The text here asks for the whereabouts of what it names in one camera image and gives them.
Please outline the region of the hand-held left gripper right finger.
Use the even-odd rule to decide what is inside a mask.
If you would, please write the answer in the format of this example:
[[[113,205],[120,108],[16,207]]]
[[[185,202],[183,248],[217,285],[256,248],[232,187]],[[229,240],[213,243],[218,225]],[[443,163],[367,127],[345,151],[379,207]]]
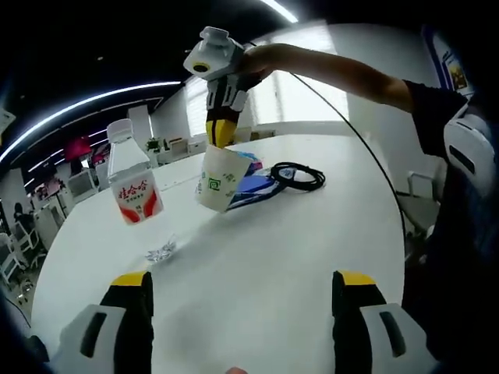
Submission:
[[[337,270],[331,282],[336,373],[432,373],[426,333],[369,276]]]

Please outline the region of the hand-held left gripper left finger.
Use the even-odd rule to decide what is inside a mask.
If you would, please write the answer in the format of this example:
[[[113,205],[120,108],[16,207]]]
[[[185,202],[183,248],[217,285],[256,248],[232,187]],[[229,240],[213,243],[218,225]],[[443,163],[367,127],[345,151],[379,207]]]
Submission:
[[[50,361],[55,373],[150,373],[154,340],[149,271],[116,278],[61,332]]]

